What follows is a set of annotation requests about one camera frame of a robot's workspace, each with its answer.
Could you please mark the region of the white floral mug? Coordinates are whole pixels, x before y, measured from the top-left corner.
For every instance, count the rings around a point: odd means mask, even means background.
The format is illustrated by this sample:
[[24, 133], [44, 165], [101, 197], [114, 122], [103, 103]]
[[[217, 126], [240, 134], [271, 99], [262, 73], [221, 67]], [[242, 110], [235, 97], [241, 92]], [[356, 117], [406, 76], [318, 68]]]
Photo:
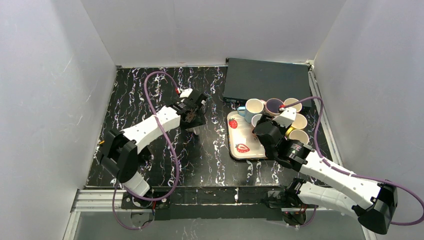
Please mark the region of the white floral mug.
[[189, 132], [189, 133], [193, 133], [193, 134], [195, 134], [196, 136], [198, 136], [198, 135], [200, 134], [200, 129], [199, 129], [199, 127], [187, 128], [187, 129], [186, 129], [186, 131], [187, 131], [187, 132]]

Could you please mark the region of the light blue faceted mug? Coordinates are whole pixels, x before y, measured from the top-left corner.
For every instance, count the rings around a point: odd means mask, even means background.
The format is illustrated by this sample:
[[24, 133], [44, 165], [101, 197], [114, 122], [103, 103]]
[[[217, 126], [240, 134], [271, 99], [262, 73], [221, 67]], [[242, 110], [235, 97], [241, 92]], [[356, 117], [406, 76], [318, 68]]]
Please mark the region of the light blue faceted mug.
[[255, 115], [262, 114], [264, 107], [265, 106], [260, 99], [251, 98], [247, 100], [244, 106], [239, 106], [236, 111], [240, 116], [244, 117], [247, 123], [250, 124]]

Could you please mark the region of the beige pink mug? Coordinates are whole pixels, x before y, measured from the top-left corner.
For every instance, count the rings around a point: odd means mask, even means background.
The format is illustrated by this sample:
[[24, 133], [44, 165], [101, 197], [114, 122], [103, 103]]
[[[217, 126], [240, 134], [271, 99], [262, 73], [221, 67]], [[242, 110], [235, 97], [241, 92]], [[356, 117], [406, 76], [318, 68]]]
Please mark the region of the beige pink mug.
[[271, 116], [276, 117], [280, 114], [280, 107], [284, 102], [278, 98], [270, 98], [264, 103], [264, 112]]

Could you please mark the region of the yellow mug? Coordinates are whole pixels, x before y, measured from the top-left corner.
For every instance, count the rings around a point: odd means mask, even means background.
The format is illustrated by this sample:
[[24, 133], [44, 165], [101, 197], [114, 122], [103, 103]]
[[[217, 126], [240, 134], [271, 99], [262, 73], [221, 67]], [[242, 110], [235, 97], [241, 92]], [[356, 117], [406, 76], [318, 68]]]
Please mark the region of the yellow mug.
[[294, 122], [286, 131], [285, 136], [288, 137], [293, 130], [303, 130], [307, 125], [308, 121], [306, 117], [300, 113], [297, 113]]

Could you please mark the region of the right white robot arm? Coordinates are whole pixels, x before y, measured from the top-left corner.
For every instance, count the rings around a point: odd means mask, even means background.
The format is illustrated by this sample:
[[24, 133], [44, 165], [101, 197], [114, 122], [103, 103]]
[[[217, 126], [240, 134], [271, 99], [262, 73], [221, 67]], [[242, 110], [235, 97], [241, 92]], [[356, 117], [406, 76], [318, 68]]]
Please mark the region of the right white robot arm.
[[294, 186], [289, 187], [288, 192], [296, 193], [300, 202], [349, 214], [368, 230], [387, 234], [398, 206], [394, 185], [359, 178], [354, 172], [320, 157], [310, 145], [287, 139], [285, 128], [270, 116], [263, 115], [252, 132], [264, 147], [268, 159], [330, 186], [329, 189], [315, 188], [305, 180], [294, 180]]

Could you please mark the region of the black mug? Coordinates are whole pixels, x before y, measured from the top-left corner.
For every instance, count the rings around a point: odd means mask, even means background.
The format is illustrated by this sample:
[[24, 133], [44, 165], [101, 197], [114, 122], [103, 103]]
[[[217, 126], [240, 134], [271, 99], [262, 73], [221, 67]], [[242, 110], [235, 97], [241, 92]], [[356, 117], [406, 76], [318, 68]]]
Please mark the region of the black mug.
[[143, 163], [149, 163], [152, 158], [152, 152], [149, 146], [144, 147], [140, 153], [137, 155], [138, 163], [142, 165]]

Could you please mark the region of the light green mug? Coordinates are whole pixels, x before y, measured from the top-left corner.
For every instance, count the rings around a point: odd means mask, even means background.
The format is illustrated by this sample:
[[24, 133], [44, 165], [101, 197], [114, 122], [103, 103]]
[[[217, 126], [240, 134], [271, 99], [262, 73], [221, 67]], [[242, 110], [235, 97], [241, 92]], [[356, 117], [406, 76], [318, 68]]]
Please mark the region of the light green mug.
[[310, 140], [309, 135], [305, 131], [303, 131], [301, 129], [294, 129], [294, 130], [292, 130], [288, 134], [288, 138], [290, 140], [300, 141], [301, 143], [307, 144], [307, 145], [309, 144], [309, 140]]

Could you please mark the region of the brown mug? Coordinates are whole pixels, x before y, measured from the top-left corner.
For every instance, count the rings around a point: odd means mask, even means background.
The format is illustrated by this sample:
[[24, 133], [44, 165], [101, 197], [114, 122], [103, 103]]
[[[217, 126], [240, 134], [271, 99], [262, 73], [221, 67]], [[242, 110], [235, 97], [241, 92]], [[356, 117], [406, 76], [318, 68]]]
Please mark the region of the brown mug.
[[256, 137], [256, 134], [254, 133], [254, 129], [258, 124], [258, 121], [261, 119], [262, 114], [256, 114], [251, 118], [251, 123], [250, 123], [250, 129], [251, 129], [251, 134]]

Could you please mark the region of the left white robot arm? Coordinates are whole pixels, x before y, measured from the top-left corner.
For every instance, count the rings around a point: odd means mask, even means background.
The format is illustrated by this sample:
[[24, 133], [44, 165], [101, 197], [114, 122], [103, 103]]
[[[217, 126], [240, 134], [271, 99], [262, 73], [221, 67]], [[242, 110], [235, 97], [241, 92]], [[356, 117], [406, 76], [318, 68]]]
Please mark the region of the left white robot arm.
[[138, 167], [152, 154], [149, 144], [176, 128], [197, 133], [206, 123], [203, 107], [207, 96], [191, 88], [177, 92], [178, 98], [147, 119], [121, 131], [107, 132], [99, 147], [100, 164], [136, 198], [148, 199], [145, 194], [150, 186]]

